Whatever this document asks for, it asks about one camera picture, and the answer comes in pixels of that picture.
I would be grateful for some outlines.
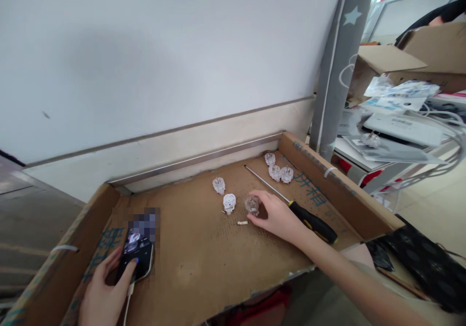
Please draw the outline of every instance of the screwdriver shaft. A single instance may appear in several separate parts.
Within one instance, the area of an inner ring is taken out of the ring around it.
[[[262,180],[262,182],[267,185],[269,188],[271,188],[272,190],[274,190],[278,195],[281,196],[281,198],[283,198],[285,201],[286,201],[286,204],[289,204],[290,203],[290,200],[288,200],[286,197],[284,197],[282,194],[280,194],[278,191],[276,191],[272,185],[270,185],[268,182],[266,182],[264,179],[262,179],[260,176],[258,176],[251,168],[249,168],[248,166],[244,165],[252,174],[254,174],[256,177],[258,177],[260,180]]]

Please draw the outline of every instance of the white star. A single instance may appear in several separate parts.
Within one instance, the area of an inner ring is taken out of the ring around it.
[[[356,20],[358,19],[358,17],[360,17],[363,13],[360,13],[358,12],[358,6],[356,5],[356,8],[353,9],[353,11],[351,13],[347,13],[345,14],[345,23],[343,24],[343,26],[345,26],[346,24],[356,24]]]

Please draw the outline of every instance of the cardboard box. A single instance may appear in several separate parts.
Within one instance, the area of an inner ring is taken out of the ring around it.
[[[391,45],[360,46],[348,94],[362,102],[367,100],[363,96],[372,78],[426,66],[413,55]]]
[[[390,74],[395,84],[409,80],[437,84],[444,93],[466,89],[466,23],[425,26],[407,33],[399,48],[426,67]]]
[[[325,220],[344,250],[389,233],[403,223],[338,170],[326,178],[330,163],[289,132],[275,152],[277,164],[294,168],[290,184],[273,183]],[[123,245],[128,221],[148,208],[161,211],[160,246],[150,276],[136,284],[129,325],[199,325],[203,320],[256,293],[313,269],[297,248],[244,220],[244,199],[266,189],[247,164],[265,179],[263,157],[232,163],[175,184],[121,196],[102,185],[59,245],[78,252],[53,252],[29,284],[3,325],[76,325],[84,291],[95,267]],[[231,216],[222,213],[223,196],[212,187],[222,176],[226,192],[237,197]]]

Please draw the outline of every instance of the person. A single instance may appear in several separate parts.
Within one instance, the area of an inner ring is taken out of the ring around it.
[[[342,254],[305,227],[277,196],[254,190],[267,210],[268,218],[248,214],[256,226],[295,245],[327,275],[372,325],[431,325],[398,296],[359,270]],[[101,263],[89,284],[80,309],[80,326],[115,326],[123,307],[135,262],[128,264],[114,287],[105,285],[108,273],[117,267],[121,250]]]
[[[395,46],[398,46],[401,39],[410,30],[415,30],[422,26],[439,26],[446,22],[455,20],[459,15],[466,11],[466,0],[456,0],[451,3],[442,5],[428,14],[421,17],[418,21],[408,27],[395,41]]]

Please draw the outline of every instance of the white wall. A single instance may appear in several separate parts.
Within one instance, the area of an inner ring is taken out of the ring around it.
[[[305,140],[312,120],[313,99],[304,99],[213,123],[182,129],[69,157],[26,169],[25,172],[81,201],[87,202],[104,182],[148,168],[159,167],[206,152],[288,130]],[[277,143],[207,161],[128,186],[134,192],[171,183],[273,149]]]
[[[0,0],[26,164],[309,96],[337,0]]]

